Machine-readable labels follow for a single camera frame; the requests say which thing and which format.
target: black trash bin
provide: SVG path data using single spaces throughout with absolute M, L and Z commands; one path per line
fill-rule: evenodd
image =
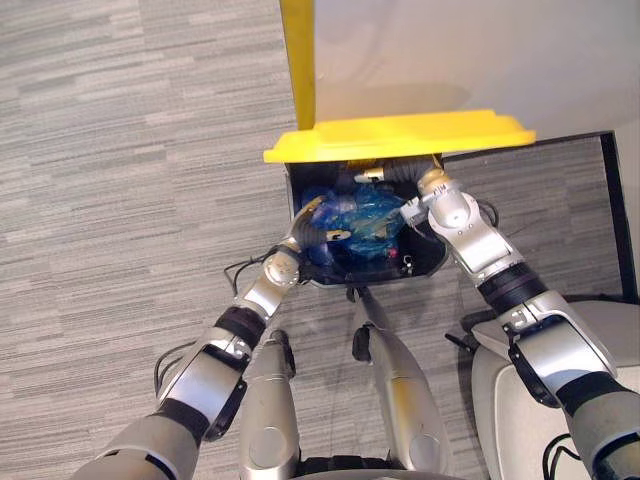
M 347 162 L 288 163 L 287 182 L 291 214 L 302 207 L 302 194 L 311 186 L 334 188 L 346 174 Z M 394 194 L 409 200 L 418 192 L 411 183 L 393 184 Z M 303 271 L 307 278 L 320 287 L 357 286 L 385 283 L 391 280 L 432 275 L 447 258 L 445 245 L 436 238 L 428 222 L 419 226 L 423 236 L 405 225 L 397 236 L 398 255 L 378 258 L 366 263 L 350 262 L 334 254 L 334 264 L 318 267 L 307 261 Z

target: yellow pole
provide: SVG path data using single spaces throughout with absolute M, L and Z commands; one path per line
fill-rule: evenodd
M 316 117 L 313 0 L 280 0 L 280 12 L 298 130 L 307 130 Z

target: plastic bag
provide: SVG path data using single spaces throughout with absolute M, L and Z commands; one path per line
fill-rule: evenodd
M 399 212 L 403 199 L 384 187 L 361 185 L 348 195 L 312 187 L 304 192 L 303 203 L 317 195 L 324 195 L 326 200 L 314 212 L 311 223 L 326 230 L 349 230 L 351 237 L 310 249 L 309 258 L 314 264 L 331 265 L 336 249 L 346 251 L 356 262 L 397 255 L 395 237 L 404 225 Z

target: white wall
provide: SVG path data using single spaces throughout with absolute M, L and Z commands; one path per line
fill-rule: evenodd
M 491 108 L 538 138 L 615 129 L 640 272 L 640 0 L 316 0 L 316 76 L 317 120 Z

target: cable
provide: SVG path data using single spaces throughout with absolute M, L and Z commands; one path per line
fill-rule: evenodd
M 560 460 L 560 455 L 562 455 L 562 452 L 565 452 L 571 458 L 575 458 L 576 460 L 580 460 L 580 456 L 579 455 L 576 455 L 575 453 L 573 453 L 571 450 L 569 450 L 565 446 L 562 446 L 562 445 L 559 446 L 556 449 L 556 453 L 553 456 L 553 460 L 551 460 L 551 469 L 549 471 L 549 479 L 550 480 L 555 480 L 555 478 L 556 478 L 556 468 L 558 467 L 558 460 Z
M 267 250 L 267 252 L 263 253 L 262 255 L 260 255 L 259 257 L 249 257 L 248 260 L 242 261 L 242 262 L 237 262 L 234 263 L 232 265 L 229 265 L 227 267 L 224 267 L 224 269 L 222 270 L 222 273 L 224 274 L 225 278 L 227 279 L 227 282 L 229 282 L 229 285 L 231 286 L 231 290 L 233 291 L 233 296 L 237 296 L 238 295 L 238 278 L 240 277 L 240 273 L 247 267 L 251 266 L 251 265 L 255 265 L 256 263 L 262 263 L 264 262 L 267 258 L 269 258 L 271 255 L 273 255 L 274 253 L 276 253 L 278 251 L 278 246 L 274 245 L 273 247 L 271 247 L 269 250 Z M 233 270 L 234 268 L 238 268 L 235 272 L 235 274 L 233 275 L 233 278 L 231 277 L 231 275 L 229 274 L 230 270 Z
M 162 361 L 172 353 L 182 350 L 183 348 L 190 347 L 194 343 L 196 343 L 195 340 L 192 342 L 183 343 L 182 345 L 178 345 L 177 347 L 170 348 L 169 350 L 167 350 L 166 352 L 164 352 L 162 355 L 158 357 L 158 359 L 156 360 L 156 364 L 153 366 L 153 388 L 156 392 L 156 395 L 158 395 L 158 392 L 160 391 L 160 387 L 162 386 L 161 376 L 159 373 L 160 365 L 162 364 Z M 171 367 L 176 363 L 178 362 L 175 362 L 175 361 L 173 363 L 169 362 L 168 367 Z M 168 368 L 165 367 L 165 369 L 162 371 L 162 378 L 164 378 L 164 375 L 167 373 L 167 370 Z
M 498 213 L 498 209 L 493 205 L 493 203 L 488 200 L 477 199 L 478 207 L 487 217 L 489 217 L 489 221 L 494 228 L 498 228 L 500 224 L 500 214 Z
M 553 455 L 553 459 L 551 460 L 551 468 L 549 468 L 549 457 L 551 456 L 551 451 L 553 447 L 555 447 L 562 440 L 566 440 L 567 438 L 571 438 L 571 435 L 568 433 L 563 433 L 562 435 L 558 435 L 553 440 L 549 442 L 549 444 L 544 449 L 544 453 L 542 454 L 542 474 L 544 480 L 555 480 L 556 476 L 556 468 L 558 467 L 558 461 L 560 460 L 560 455 L 562 453 L 566 453 L 571 458 L 575 460 L 580 460 L 580 456 L 577 453 L 572 452 L 564 445 L 560 445 L 556 449 L 556 453 Z
M 179 356 L 178 358 L 174 358 L 173 360 L 171 360 L 169 363 L 167 363 L 164 368 L 162 369 L 162 371 L 160 372 L 160 377 L 158 378 L 158 385 L 161 387 L 162 384 L 164 383 L 164 376 L 167 374 L 167 372 L 169 371 L 169 369 L 171 367 L 173 367 L 175 364 L 177 364 L 180 360 L 182 360 L 184 357 L 183 356 Z

